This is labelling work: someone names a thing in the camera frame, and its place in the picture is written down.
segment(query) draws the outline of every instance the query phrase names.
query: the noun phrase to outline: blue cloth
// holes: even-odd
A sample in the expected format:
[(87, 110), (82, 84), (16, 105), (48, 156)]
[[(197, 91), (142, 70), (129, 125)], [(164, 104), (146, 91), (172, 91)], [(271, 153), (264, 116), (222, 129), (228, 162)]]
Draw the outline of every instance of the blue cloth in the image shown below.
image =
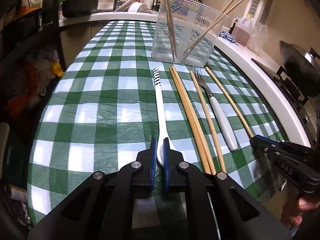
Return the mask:
[(225, 40), (231, 42), (231, 43), (235, 43), (237, 44), (236, 40), (228, 33), (228, 32), (225, 32), (225, 31), (221, 31), (219, 33), (219, 36), (224, 38)]

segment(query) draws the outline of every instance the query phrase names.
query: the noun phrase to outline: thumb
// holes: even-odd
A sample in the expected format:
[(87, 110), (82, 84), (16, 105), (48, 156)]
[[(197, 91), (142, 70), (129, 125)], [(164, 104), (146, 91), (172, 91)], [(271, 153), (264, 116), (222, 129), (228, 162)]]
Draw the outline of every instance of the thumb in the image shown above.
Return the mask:
[(299, 209), (302, 211), (307, 211), (311, 209), (316, 209), (320, 205), (320, 197), (305, 195), (301, 197), (298, 201)]

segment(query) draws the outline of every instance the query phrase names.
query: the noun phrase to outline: white countertop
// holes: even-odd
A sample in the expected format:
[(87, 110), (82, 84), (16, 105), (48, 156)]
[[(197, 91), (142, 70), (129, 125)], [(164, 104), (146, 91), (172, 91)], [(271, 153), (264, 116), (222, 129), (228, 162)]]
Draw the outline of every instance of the white countertop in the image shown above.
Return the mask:
[[(128, 13), (128, 12), (102, 12), (88, 16), (77, 18), (62, 18), (59, 21), (60, 27), (83, 23), (95, 22), (101, 20), (131, 20), (131, 21), (148, 21), (156, 22), (156, 14), (146, 13)], [(223, 53), (225, 53), (242, 71), (251, 79), (251, 81), (260, 90), (266, 98), (273, 111), (281, 122), (288, 138), (291, 142), (311, 147), (308, 136), (291, 107), (290, 103), (274, 82), (251, 60), (254, 58), (266, 67), (269, 67), (274, 72), (279, 68), (279, 65), (273, 61), (267, 54), (262, 53), (259, 57), (252, 51), (242, 45), (236, 45), (219, 37), (215, 44)]]

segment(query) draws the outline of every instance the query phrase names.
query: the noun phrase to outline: human hand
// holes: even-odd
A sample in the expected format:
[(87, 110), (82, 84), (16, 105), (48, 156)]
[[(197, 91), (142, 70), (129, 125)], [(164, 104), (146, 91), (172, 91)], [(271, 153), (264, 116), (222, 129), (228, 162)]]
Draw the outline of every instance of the human hand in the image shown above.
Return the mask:
[(298, 198), (289, 198), (283, 205), (281, 222), (289, 229), (298, 226), (302, 222), (302, 213), (307, 210), (316, 209), (319, 205), (319, 196), (304, 195)]

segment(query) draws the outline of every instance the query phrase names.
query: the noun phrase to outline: checkered tablecloth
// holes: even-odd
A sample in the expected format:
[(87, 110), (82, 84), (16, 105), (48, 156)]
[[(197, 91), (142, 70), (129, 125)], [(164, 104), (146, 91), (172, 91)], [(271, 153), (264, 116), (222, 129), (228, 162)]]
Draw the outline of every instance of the checkered tablecloth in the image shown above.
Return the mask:
[[(158, 138), (152, 72), (155, 67), (160, 70), (168, 134), (185, 161), (202, 169), (169, 72), (172, 64), (151, 57), (155, 27), (145, 22), (110, 22), (84, 47), (58, 83), (43, 111), (30, 156), (28, 206), (33, 223), (39, 222), (94, 171), (118, 171), (134, 161), (139, 151), (149, 148), (152, 137)], [(219, 171), (210, 129), (188, 73), (191, 67), (174, 66), (193, 102)], [(268, 111), (270, 106), (262, 103), (228, 60), (213, 50), (208, 66), (244, 114), (253, 134), (283, 139)], [(211, 112), (229, 176), (257, 200), (268, 200), (282, 179), (270, 170), (265, 159), (257, 160), (235, 111), (204, 69), (202, 75), (236, 135), (238, 150), (230, 152)], [(135, 200), (132, 227), (139, 228), (135, 232), (140, 237), (141, 230), (147, 227), (157, 228), (159, 236), (165, 238), (170, 225), (186, 226), (184, 195), (163, 194), (162, 175), (157, 164), (155, 191), (149, 198)]]

